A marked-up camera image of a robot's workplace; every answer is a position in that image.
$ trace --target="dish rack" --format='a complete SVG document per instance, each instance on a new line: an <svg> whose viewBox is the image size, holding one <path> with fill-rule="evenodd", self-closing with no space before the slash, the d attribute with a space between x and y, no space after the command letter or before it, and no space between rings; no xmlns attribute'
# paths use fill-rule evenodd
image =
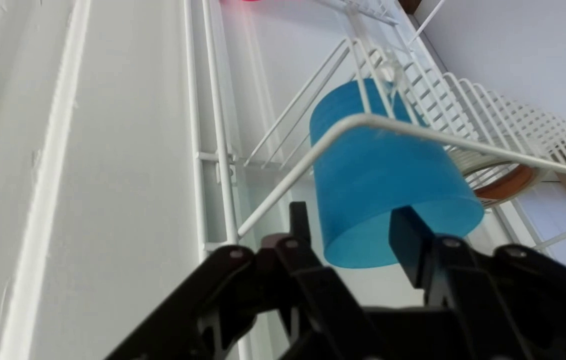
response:
<svg viewBox="0 0 566 360"><path fill-rule="evenodd" d="M440 71L430 57L423 56L421 59L417 56L417 45L421 45L417 35L443 1L438 1L417 29L411 29L410 40L402 33L404 29L399 31L399 24L392 15L394 1L318 1L348 15L381 21L396 33L397 43L377 45L362 31L358 31L359 35L343 35L246 156L229 156L225 151L224 126L215 119L215 161L228 243L243 238L342 133L359 126L438 141L448 151L462 147L486 153L508 163L498 169L476 172L468 177L473 188L492 181L498 177L498 172L508 172L516 163L566 174L566 119L487 89L468 78ZM211 29L206 33L207 45L211 45ZM211 81L215 76L214 65L214 56L209 56ZM377 93L381 93L381 105L388 115L372 113L363 79L372 79ZM309 145L308 117L311 108L328 89L343 81L358 84L363 111L342 117ZM389 105L394 96L404 98L410 124L394 117ZM284 174L239 224L235 221L238 215L232 202L232 165Z"/></svg>

